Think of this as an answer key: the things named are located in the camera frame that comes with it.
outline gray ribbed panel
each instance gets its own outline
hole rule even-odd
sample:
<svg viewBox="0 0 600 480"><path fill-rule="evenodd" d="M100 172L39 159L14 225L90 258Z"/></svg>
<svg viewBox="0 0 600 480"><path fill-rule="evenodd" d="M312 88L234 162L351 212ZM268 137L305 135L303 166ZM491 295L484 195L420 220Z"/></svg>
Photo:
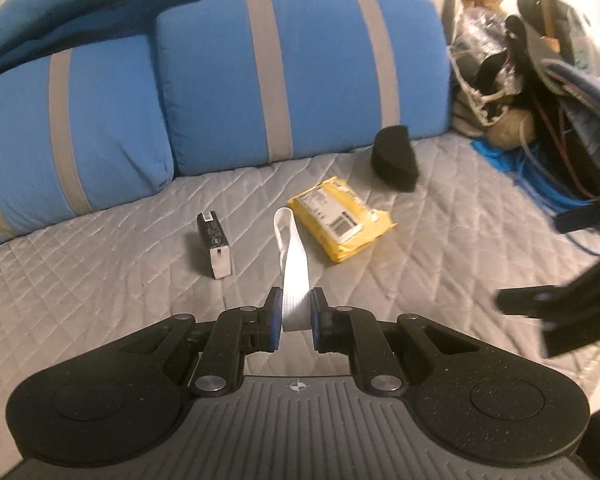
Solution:
<svg viewBox="0 0 600 480"><path fill-rule="evenodd" d="M239 392L199 400L178 431L129 462L93 470L29 460L8 480L440 479L584 480L570 460L524 468L477 465L429 440L397 400L352 378L245 378Z"/></svg>

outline screw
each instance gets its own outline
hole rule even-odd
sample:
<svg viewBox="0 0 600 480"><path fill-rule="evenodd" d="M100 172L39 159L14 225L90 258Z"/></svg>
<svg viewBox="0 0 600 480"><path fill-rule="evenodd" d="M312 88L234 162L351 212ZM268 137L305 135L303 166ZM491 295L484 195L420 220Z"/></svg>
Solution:
<svg viewBox="0 0 600 480"><path fill-rule="evenodd" d="M379 392L394 392L402 386L402 381L392 375L377 375L371 379L371 387Z"/></svg>
<svg viewBox="0 0 600 480"><path fill-rule="evenodd" d="M224 378L217 375L203 375L196 379L196 388L203 392L217 392L226 386Z"/></svg>

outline looped white band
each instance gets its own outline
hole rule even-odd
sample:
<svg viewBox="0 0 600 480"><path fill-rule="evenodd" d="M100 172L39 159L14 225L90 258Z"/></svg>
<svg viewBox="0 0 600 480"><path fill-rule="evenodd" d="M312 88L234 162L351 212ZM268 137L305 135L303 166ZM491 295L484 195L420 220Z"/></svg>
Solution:
<svg viewBox="0 0 600 480"><path fill-rule="evenodd" d="M287 240L283 240L280 232L285 227L288 228ZM282 330L284 332L309 330L311 328L309 269L291 209L283 207L276 211L273 217L273 229L280 250Z"/></svg>

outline pile of clutter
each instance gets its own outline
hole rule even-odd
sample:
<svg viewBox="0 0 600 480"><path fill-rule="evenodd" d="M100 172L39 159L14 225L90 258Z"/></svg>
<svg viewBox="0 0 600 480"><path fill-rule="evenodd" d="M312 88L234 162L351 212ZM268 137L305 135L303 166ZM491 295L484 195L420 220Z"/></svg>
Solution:
<svg viewBox="0 0 600 480"><path fill-rule="evenodd" d="M433 0L456 76L455 130L548 214L600 202L600 29L560 0ZM580 228L600 229L600 216Z"/></svg>

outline crosshair symbol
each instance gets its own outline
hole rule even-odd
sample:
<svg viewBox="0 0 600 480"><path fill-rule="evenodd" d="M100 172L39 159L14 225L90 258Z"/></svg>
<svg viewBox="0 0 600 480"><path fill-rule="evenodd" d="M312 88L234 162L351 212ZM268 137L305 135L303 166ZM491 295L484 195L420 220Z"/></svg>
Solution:
<svg viewBox="0 0 600 480"><path fill-rule="evenodd" d="M305 390L308 387L309 387L308 384L304 384L301 381L296 381L295 383L292 383L289 385L289 388L291 388L297 394L300 393L302 390Z"/></svg>

